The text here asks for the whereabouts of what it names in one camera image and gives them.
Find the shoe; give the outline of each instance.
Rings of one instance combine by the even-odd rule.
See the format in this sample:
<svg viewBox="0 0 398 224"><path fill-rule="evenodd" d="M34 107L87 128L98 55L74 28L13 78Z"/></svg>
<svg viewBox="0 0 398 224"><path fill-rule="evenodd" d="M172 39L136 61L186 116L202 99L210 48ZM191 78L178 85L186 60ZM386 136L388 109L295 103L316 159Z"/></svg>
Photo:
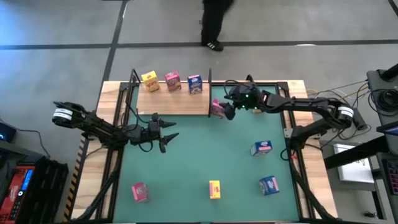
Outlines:
<svg viewBox="0 0 398 224"><path fill-rule="evenodd" d="M208 42L201 42L202 46L208 47L211 50L214 51L223 51L224 50L224 45L220 42L218 42L217 40L212 40L212 41L208 41Z"/></svg>

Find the gray floor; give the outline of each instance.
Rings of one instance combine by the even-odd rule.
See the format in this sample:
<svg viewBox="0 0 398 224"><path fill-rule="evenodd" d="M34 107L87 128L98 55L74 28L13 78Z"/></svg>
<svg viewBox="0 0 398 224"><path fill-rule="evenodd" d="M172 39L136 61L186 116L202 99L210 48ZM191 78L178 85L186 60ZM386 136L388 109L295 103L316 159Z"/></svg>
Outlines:
<svg viewBox="0 0 398 224"><path fill-rule="evenodd" d="M121 4L0 0L0 45L110 44ZM201 0L130 1L119 43L198 42L201 14ZM220 40L230 42L381 39L398 39L398 17L388 0L237 0L220 35ZM81 131L53 125L52 102L72 101L94 109L108 54L109 49L0 50L4 95L0 118L18 128L39 130L52 158L72 169ZM222 53L201 47L117 49L109 80L126 80L131 68L138 73L155 70L160 77L179 70L183 78L196 74L207 78L211 67L214 80L242 79L250 73L258 80L304 80L307 88L324 90L365 80L368 70L396 64L397 55L398 44L291 46L286 42L286 46L227 47ZM341 90L351 93L358 88ZM373 129L379 125L365 98L359 101L359 110ZM351 141L377 136L372 130ZM323 138L331 137L328 133ZM16 144L42 152L35 134L19 133ZM387 221L361 215L374 211L369 192L333 189L333 196L344 220L392 223L390 212Z"/></svg>

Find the blue box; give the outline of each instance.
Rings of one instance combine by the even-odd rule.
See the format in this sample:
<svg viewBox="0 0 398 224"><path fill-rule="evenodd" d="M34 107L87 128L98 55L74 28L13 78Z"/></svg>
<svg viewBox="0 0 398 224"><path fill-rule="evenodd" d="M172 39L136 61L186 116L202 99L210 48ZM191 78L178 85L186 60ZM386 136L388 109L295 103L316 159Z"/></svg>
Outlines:
<svg viewBox="0 0 398 224"><path fill-rule="evenodd" d="M263 195L279 193L278 183L273 175L259 180L259 184Z"/></svg>
<svg viewBox="0 0 398 224"><path fill-rule="evenodd" d="M203 81L200 75L192 75L188 77L189 94L201 93L203 89Z"/></svg>
<svg viewBox="0 0 398 224"><path fill-rule="evenodd" d="M272 150L271 141L259 141L254 143L251 147L251 155L252 156L260 156L265 155Z"/></svg>

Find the small box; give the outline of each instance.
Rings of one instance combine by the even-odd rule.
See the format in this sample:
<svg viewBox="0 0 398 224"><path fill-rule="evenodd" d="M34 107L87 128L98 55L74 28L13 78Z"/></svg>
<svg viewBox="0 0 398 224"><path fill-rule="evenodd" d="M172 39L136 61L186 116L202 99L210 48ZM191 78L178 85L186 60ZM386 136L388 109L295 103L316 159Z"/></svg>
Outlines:
<svg viewBox="0 0 398 224"><path fill-rule="evenodd" d="M220 101L217 99L214 99L211 103L211 113L219 116L220 118L224 117L224 108L220 106Z"/></svg>
<svg viewBox="0 0 398 224"><path fill-rule="evenodd" d="M178 71L170 72L164 75L169 91L181 90L181 81Z"/></svg>
<svg viewBox="0 0 398 224"><path fill-rule="evenodd" d="M209 190L210 190L210 199L220 199L220 181L219 180L211 180L209 181Z"/></svg>
<svg viewBox="0 0 398 224"><path fill-rule="evenodd" d="M155 91L160 88L159 81L157 80L155 71L148 72L141 75L142 81L147 87L148 91Z"/></svg>
<svg viewBox="0 0 398 224"><path fill-rule="evenodd" d="M271 141L259 141L254 143L251 147L251 155L252 156L260 156L265 155L272 150Z"/></svg>
<svg viewBox="0 0 398 224"><path fill-rule="evenodd" d="M146 184L138 182L131 186L132 194L136 202L147 202L149 201L149 191Z"/></svg>
<svg viewBox="0 0 398 224"><path fill-rule="evenodd" d="M259 180L259 184L263 195L279 193L278 183L273 175Z"/></svg>
<svg viewBox="0 0 398 224"><path fill-rule="evenodd" d="M203 82L200 75L192 75L188 77L189 94L201 93L203 90Z"/></svg>

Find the green mat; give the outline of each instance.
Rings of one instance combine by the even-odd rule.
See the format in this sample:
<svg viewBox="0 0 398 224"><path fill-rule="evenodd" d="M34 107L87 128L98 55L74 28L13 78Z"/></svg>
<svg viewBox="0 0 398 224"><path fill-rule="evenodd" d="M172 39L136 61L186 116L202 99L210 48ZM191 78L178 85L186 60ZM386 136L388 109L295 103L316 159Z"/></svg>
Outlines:
<svg viewBox="0 0 398 224"><path fill-rule="evenodd" d="M261 89L275 93L274 87ZM213 98L223 99L222 87L213 86L212 91ZM129 122L135 123L136 118L130 117ZM299 220L289 164L279 156L285 149L280 114L237 110L232 121L215 116L162 118L177 123L163 129L163 134L180 135L165 154L158 142L148 153L125 147L113 222ZM271 140L273 150L264 157L251 157L251 146L263 140ZM280 192L263 196L258 180L270 175ZM209 180L220 181L221 199L209 198ZM147 184L150 202L134 201L131 185L136 182Z"/></svg>

